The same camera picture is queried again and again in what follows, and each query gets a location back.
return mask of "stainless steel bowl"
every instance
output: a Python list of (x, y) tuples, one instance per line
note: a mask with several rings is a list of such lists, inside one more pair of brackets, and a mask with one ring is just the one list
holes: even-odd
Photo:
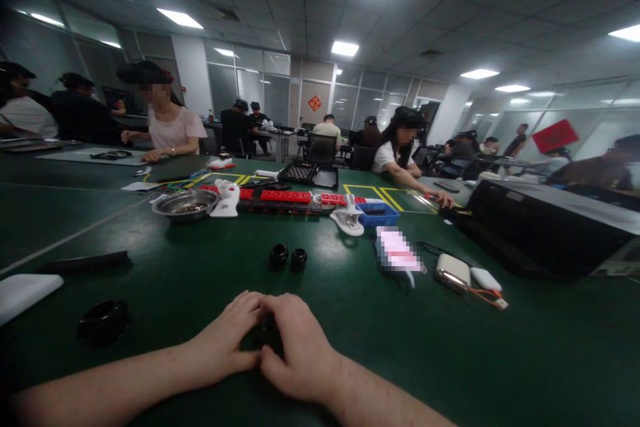
[(220, 197), (209, 190), (188, 190), (172, 193), (153, 204), (156, 214), (165, 216), (172, 222), (195, 222), (207, 217)]

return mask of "air vent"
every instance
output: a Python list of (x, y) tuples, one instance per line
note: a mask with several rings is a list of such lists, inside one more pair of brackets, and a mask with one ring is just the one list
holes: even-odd
[(442, 57), (444, 54), (445, 53), (440, 50), (427, 49), (427, 50), (424, 50), (424, 52), (422, 52), (420, 56), (433, 60), (438, 57)]

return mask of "green table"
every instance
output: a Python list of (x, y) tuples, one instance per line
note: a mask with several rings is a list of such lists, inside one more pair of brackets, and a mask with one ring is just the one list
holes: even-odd
[[(172, 159), (154, 167), (152, 179), (195, 171), (205, 161)], [(273, 168), (260, 161), (237, 163), (224, 173)], [(429, 273), (416, 277), (416, 290), (386, 278), (377, 267), (372, 234), (347, 237), (329, 218), (244, 213), (170, 226), (151, 211), (146, 197), (119, 191), (136, 180), (133, 170), (0, 155), (0, 268), (83, 229), (9, 274), (32, 272), (46, 260), (124, 249), (133, 260), (125, 272), (65, 279), (62, 288), (2, 328), (16, 389), (184, 342), (236, 294), (251, 289), (300, 295), (340, 352), (460, 425), (640, 424), (637, 284), (589, 278), (561, 285), (513, 277), (386, 179), (340, 170), (341, 193), (350, 185), (356, 195), (378, 191), (401, 203), (398, 226), (410, 241), (427, 240), (490, 270), (510, 303), (498, 312), (475, 296), (461, 297), (436, 284), (435, 258), (428, 253), (421, 255)], [(303, 273), (267, 269), (267, 252), (280, 242), (308, 251)], [(116, 344), (92, 350), (76, 339), (76, 322), (111, 298), (129, 304), (131, 329)], [(247, 338), (246, 347), (252, 342)], [(250, 372), (170, 399), (134, 422), (203, 424), (335, 421), (316, 406), (282, 397)]]

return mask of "blue bin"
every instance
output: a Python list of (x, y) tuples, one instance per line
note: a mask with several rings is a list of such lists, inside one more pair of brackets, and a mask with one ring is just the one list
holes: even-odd
[[(356, 203), (355, 207), (363, 212), (359, 220), (365, 228), (394, 226), (400, 216), (399, 213), (389, 207), (386, 203)], [(379, 211), (382, 213), (377, 215), (368, 215), (367, 212), (371, 211)]]

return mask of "hand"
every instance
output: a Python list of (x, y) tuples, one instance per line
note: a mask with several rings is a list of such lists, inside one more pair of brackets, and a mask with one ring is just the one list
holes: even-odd
[(451, 208), (455, 204), (453, 197), (451, 197), (444, 190), (436, 190), (435, 192), (433, 192), (433, 195), (437, 196), (437, 199), (435, 199), (435, 201), (442, 205), (443, 208)]
[(157, 162), (162, 158), (162, 155), (164, 155), (164, 151), (162, 149), (151, 150), (145, 153), (140, 161), (148, 161), (152, 163)]
[(245, 290), (202, 332), (178, 347), (192, 388), (205, 387), (257, 367), (260, 352), (240, 352), (240, 341), (262, 318), (263, 294)]
[(341, 356), (331, 345), (309, 306), (285, 294), (260, 299), (265, 314), (273, 312), (285, 350), (282, 361), (269, 346), (260, 352), (260, 370), (285, 395), (326, 405), (341, 370)]

